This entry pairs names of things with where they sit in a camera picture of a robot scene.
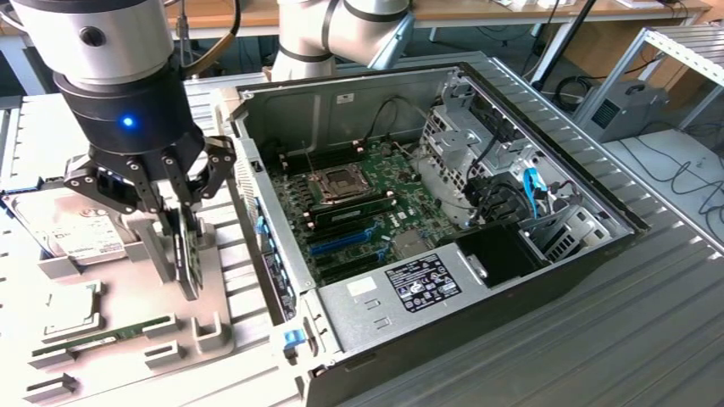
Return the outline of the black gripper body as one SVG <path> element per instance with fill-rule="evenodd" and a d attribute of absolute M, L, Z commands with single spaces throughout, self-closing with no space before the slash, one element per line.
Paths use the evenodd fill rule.
<path fill-rule="evenodd" d="M 54 74 L 91 145 L 106 153 L 139 155 L 167 148 L 198 157 L 203 132 L 192 119 L 183 70 L 168 59 L 148 77 L 122 84 L 75 84 Z"/>

